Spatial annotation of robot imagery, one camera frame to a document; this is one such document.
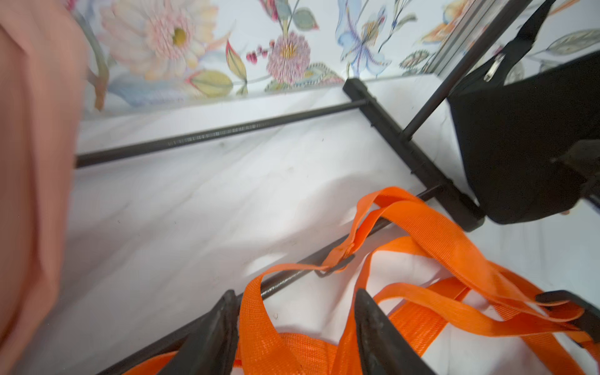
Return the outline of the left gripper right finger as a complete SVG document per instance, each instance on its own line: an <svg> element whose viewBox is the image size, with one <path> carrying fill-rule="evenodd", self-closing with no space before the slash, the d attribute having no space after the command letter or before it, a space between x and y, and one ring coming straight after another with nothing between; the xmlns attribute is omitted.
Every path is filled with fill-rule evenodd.
<svg viewBox="0 0 600 375"><path fill-rule="evenodd" d="M364 289L356 292L354 315L364 374L434 375Z"/></svg>

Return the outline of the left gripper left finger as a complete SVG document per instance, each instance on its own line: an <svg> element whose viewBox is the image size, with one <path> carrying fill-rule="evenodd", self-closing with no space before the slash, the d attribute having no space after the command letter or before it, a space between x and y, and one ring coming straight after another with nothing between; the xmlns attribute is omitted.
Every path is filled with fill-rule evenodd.
<svg viewBox="0 0 600 375"><path fill-rule="evenodd" d="M159 375L230 374L239 340L238 314L237 295L228 290Z"/></svg>

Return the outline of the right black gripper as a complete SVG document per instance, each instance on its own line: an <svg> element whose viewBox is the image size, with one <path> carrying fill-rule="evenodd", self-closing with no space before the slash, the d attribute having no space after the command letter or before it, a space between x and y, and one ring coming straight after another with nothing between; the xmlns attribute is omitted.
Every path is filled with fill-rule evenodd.
<svg viewBox="0 0 600 375"><path fill-rule="evenodd" d="M550 143L552 206L580 199L599 206L599 139L556 138Z"/></svg>

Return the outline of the black crossbody bag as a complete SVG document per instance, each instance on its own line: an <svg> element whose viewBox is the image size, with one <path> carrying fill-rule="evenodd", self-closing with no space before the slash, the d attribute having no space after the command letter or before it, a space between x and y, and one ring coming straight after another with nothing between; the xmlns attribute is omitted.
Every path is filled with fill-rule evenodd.
<svg viewBox="0 0 600 375"><path fill-rule="evenodd" d="M551 7L542 3L517 36L448 97L468 184L485 215L499 224L571 209L552 206L551 140L599 139L597 52L522 81L508 80L531 51Z"/></svg>

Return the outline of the pink crescent bag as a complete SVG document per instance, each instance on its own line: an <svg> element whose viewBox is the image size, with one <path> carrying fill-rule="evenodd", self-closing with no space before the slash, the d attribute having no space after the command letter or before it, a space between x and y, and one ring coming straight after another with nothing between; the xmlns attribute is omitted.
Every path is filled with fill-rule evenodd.
<svg viewBox="0 0 600 375"><path fill-rule="evenodd" d="M1 4L1 372L59 295L88 53L71 1Z"/></svg>

